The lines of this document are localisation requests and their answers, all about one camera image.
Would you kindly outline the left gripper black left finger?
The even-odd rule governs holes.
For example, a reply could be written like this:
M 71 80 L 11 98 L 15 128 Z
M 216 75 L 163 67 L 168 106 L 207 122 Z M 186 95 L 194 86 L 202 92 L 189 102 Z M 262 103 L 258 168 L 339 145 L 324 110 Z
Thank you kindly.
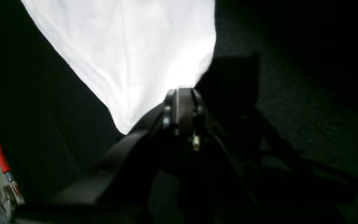
M 83 178 L 52 200 L 16 209 L 13 224 L 152 224 L 147 204 L 176 121 L 179 90 L 168 91 Z

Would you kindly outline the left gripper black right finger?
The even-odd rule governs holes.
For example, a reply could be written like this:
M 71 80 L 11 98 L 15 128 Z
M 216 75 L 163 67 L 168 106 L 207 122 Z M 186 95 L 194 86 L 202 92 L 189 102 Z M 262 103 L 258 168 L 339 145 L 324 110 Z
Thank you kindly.
M 344 224 L 358 178 L 301 157 L 252 104 L 230 97 L 216 119 L 179 89 L 179 179 L 185 222 Z

